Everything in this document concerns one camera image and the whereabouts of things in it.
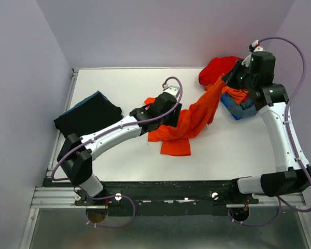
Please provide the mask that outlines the black t shirt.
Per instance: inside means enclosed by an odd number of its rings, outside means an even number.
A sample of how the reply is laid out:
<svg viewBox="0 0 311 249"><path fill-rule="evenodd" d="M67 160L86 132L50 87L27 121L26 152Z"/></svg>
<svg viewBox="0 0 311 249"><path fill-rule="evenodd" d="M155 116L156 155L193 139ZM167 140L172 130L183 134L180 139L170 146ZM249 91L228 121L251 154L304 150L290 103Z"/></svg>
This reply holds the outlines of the black t shirt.
<svg viewBox="0 0 311 249"><path fill-rule="evenodd" d="M120 121L122 118L123 116L121 118L92 117L91 119L58 117L54 120L54 125L64 135L64 137L67 137L73 133L78 137L81 137L113 125Z"/></svg>

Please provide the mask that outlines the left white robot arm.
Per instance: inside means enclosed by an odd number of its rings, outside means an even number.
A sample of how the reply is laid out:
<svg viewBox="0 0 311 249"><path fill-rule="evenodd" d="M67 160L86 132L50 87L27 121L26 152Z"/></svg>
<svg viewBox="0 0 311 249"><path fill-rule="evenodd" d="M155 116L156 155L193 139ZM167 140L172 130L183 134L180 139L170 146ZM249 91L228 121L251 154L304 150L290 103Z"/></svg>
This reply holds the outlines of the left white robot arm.
<svg viewBox="0 0 311 249"><path fill-rule="evenodd" d="M177 126L180 99L180 90L170 86L153 103L133 109L115 124L82 137L69 135L57 157L59 166L74 186L86 192L92 204L101 204L104 187L93 174L93 161L120 143L155 131L161 125Z"/></svg>

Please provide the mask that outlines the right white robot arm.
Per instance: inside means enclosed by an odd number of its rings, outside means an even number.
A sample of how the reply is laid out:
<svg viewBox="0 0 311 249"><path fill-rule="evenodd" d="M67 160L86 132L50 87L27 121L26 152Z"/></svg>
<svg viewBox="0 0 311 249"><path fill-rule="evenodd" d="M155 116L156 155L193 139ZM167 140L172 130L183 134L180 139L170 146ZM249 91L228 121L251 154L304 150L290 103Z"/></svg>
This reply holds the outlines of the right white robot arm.
<svg viewBox="0 0 311 249"><path fill-rule="evenodd" d="M281 84L275 84L275 57L266 51L252 52L246 59L238 60L231 71L223 77L231 88L248 93L256 110L262 117L275 157L274 173L237 180L237 185L228 190L234 203L254 193L269 197L288 195L305 190L311 184L311 166L295 134L288 134L293 125L288 106L289 97Z"/></svg>

